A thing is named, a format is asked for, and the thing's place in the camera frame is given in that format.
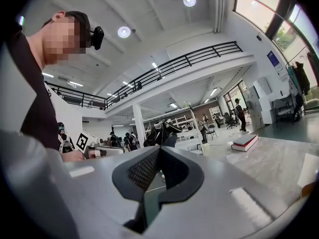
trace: floor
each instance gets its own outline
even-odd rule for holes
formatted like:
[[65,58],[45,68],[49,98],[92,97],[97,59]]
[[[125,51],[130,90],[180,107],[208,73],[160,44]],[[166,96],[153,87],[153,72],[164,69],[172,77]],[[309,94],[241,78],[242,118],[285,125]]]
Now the floor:
[[[242,135],[239,126],[216,127],[217,136],[208,137],[210,150],[205,155],[233,164],[291,205],[300,196],[301,187],[297,182],[305,154],[319,156],[319,113],[305,115],[294,125],[283,122],[281,126],[281,130],[273,124],[254,132],[259,139],[247,152],[231,149],[232,141]],[[246,128],[252,132],[250,123]],[[146,209],[149,224],[159,211],[157,196],[164,190],[165,183],[158,174],[145,193],[146,206],[152,206]]]
[[288,122],[281,122],[280,126],[281,130],[274,123],[257,130],[254,134],[258,134],[261,137],[319,144],[319,113],[307,114],[294,125]]

